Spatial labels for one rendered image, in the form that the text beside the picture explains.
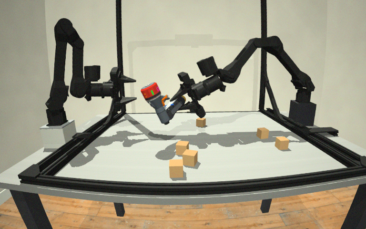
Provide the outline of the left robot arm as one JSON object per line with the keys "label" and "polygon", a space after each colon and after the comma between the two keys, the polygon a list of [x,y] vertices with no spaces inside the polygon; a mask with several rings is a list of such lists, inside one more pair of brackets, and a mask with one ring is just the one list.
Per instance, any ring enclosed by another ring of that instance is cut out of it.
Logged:
{"label": "left robot arm", "polygon": [[314,91],[315,86],[312,83],[311,78],[306,73],[302,72],[284,51],[283,44],[277,36],[250,39],[233,62],[223,69],[217,68],[213,56],[198,61],[197,65],[202,76],[209,77],[213,75],[206,79],[212,92],[218,89],[225,92],[226,85],[224,85],[223,82],[235,83],[241,73],[242,67],[257,48],[263,48],[268,53],[274,55],[291,74],[291,82],[295,86],[295,89],[298,89],[295,101],[311,104],[311,92]]}

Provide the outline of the tan cube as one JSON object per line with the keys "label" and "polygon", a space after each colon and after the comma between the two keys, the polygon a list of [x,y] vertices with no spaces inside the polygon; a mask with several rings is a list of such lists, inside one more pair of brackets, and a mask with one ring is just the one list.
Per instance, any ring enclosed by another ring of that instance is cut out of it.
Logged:
{"label": "tan cube", "polygon": [[183,153],[183,165],[194,167],[198,161],[198,151],[186,149]]}
{"label": "tan cube", "polygon": [[279,150],[288,149],[289,140],[286,137],[276,137],[275,147]]}
{"label": "tan cube", "polygon": [[183,160],[172,159],[169,161],[170,178],[183,177]]}
{"label": "tan cube", "polygon": [[189,142],[178,141],[176,144],[176,155],[183,155],[186,149],[189,149]]}
{"label": "tan cube", "polygon": [[196,126],[204,127],[206,125],[206,118],[197,118]]}
{"label": "tan cube", "polygon": [[269,130],[266,129],[265,127],[263,128],[257,128],[257,137],[260,139],[266,139],[268,138],[269,135]]}

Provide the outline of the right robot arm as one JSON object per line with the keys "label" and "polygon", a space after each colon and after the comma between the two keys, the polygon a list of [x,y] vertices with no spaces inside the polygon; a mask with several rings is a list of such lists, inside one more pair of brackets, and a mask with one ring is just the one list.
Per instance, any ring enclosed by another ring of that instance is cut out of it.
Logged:
{"label": "right robot arm", "polygon": [[72,79],[70,94],[76,98],[83,98],[87,101],[92,97],[100,97],[98,88],[100,83],[99,65],[84,66],[83,77],[83,47],[84,42],[67,18],[58,20],[54,27],[56,50],[54,62],[54,78],[51,86],[50,98],[45,103],[47,108],[48,123],[46,126],[60,126],[66,123],[66,113],[63,104],[67,100],[69,86],[65,86],[65,60],[67,43],[72,46]]}

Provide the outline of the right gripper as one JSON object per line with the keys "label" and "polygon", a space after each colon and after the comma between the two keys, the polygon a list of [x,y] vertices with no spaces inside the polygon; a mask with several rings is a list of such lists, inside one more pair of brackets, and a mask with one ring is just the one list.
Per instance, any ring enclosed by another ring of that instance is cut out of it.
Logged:
{"label": "right gripper", "polygon": [[132,79],[132,78],[129,78],[129,77],[123,75],[121,73],[121,71],[119,71],[119,67],[113,67],[111,69],[110,79],[113,83],[106,83],[106,82],[100,83],[98,92],[99,92],[99,96],[102,98],[104,98],[104,97],[114,98],[115,97],[114,102],[113,102],[115,111],[120,111],[122,106],[137,99],[137,97],[124,97],[124,96],[122,96],[122,98],[119,97],[118,83],[136,82],[135,79]]}

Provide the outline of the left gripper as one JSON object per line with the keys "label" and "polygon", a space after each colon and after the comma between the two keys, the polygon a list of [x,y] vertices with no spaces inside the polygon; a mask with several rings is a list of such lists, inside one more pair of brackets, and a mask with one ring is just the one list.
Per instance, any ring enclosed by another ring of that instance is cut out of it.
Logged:
{"label": "left gripper", "polygon": [[194,110],[195,113],[200,118],[203,118],[206,115],[206,113],[205,113],[205,110],[204,110],[203,106],[201,106],[198,103],[198,101],[200,101],[201,98],[203,98],[207,95],[211,95],[210,93],[212,93],[212,90],[211,90],[208,82],[206,80],[204,80],[204,81],[199,82],[198,84],[191,87],[191,85],[189,84],[191,82],[191,79],[190,79],[188,73],[181,72],[177,75],[178,75],[180,81],[183,82],[183,84],[180,84],[180,86],[181,86],[180,89],[171,98],[170,102],[176,100],[177,98],[183,96],[186,93],[189,93],[189,95],[192,99],[192,102],[188,101],[186,104],[182,105],[182,107],[178,111],[180,111],[180,110]]}

